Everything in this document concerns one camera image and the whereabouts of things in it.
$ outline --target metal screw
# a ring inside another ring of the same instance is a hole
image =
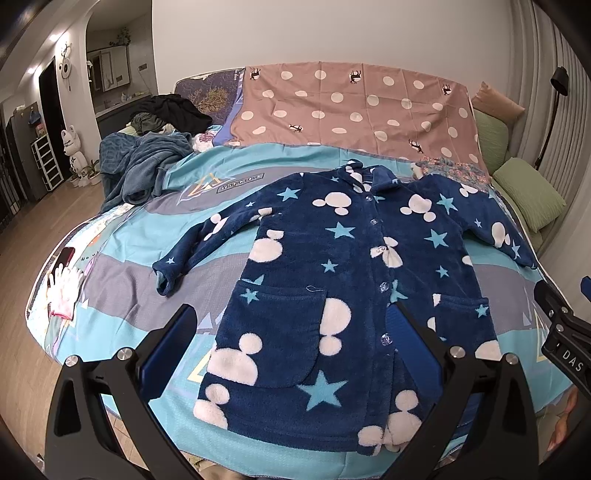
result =
[[[119,360],[128,360],[134,354],[134,351],[128,346],[122,348],[117,352],[117,358]]]
[[[73,367],[77,363],[78,363],[78,355],[70,355],[68,358],[66,358],[66,366],[67,367]]]
[[[514,353],[508,353],[505,355],[505,360],[510,365],[517,365],[519,363],[519,357]]]
[[[453,358],[464,358],[466,356],[466,351],[461,346],[453,346],[449,349],[449,354]]]

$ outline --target pajama collar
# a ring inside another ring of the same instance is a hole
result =
[[[352,185],[357,193],[378,193],[400,185],[400,180],[386,167],[377,165],[364,168],[359,160],[354,159],[337,169],[337,173],[341,179]]]

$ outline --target dark door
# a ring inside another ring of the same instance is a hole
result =
[[[61,174],[64,179],[68,179],[72,176],[72,172],[70,171],[70,159],[64,153],[64,142],[61,140],[61,131],[66,129],[66,124],[61,112],[60,94],[57,89],[55,57],[39,76],[39,95],[41,96],[41,107],[49,142]]]

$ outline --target smartphone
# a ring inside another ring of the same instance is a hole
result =
[[[51,275],[54,276],[54,280],[55,280],[56,270],[58,269],[58,267],[60,265],[67,267],[70,263],[70,260],[74,256],[75,251],[76,251],[76,249],[74,247],[64,247],[61,249],[60,254],[57,256],[56,262],[53,264],[53,270],[51,271]],[[48,287],[50,286],[49,278],[47,279],[47,286]]]

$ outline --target pink polka dot blanket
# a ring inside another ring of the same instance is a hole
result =
[[[410,161],[443,156],[486,172],[466,87],[393,67],[248,66],[230,131],[229,145],[322,144]]]

